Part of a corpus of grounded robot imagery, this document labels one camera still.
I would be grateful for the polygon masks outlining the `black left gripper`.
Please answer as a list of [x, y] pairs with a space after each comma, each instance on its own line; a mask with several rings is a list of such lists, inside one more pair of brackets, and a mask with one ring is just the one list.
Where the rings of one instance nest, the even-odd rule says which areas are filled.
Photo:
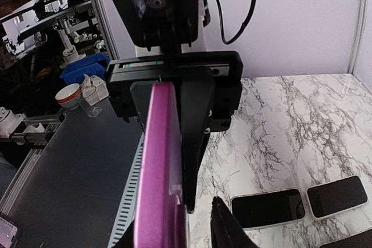
[[[138, 117], [146, 126], [152, 87], [171, 82], [176, 90], [181, 132], [183, 198], [195, 210], [196, 185], [205, 151], [205, 130], [229, 129], [238, 109], [243, 63], [236, 51], [191, 52], [111, 61], [105, 73], [109, 101], [118, 118]], [[209, 124], [209, 112], [212, 119]]]

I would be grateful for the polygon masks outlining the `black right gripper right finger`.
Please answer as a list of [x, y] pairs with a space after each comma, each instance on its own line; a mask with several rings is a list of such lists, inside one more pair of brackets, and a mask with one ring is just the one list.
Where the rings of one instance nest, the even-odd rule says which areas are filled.
[[210, 231], [212, 247], [257, 247], [218, 196], [212, 201]]

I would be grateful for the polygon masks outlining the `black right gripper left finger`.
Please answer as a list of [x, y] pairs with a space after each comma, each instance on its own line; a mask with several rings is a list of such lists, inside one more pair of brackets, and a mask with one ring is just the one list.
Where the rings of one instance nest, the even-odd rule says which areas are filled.
[[134, 248], [134, 221], [131, 222], [123, 236], [113, 248]]

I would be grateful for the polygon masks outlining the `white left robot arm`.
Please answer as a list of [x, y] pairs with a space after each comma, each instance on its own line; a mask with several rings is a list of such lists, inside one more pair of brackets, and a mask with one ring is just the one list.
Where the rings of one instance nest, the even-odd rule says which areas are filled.
[[236, 51], [182, 53], [181, 46], [160, 47], [160, 54], [113, 60], [105, 78], [116, 116], [138, 117], [146, 127], [153, 84], [170, 82], [176, 92], [181, 132], [183, 195], [195, 210], [199, 168], [212, 132], [229, 129], [242, 93], [243, 64]]

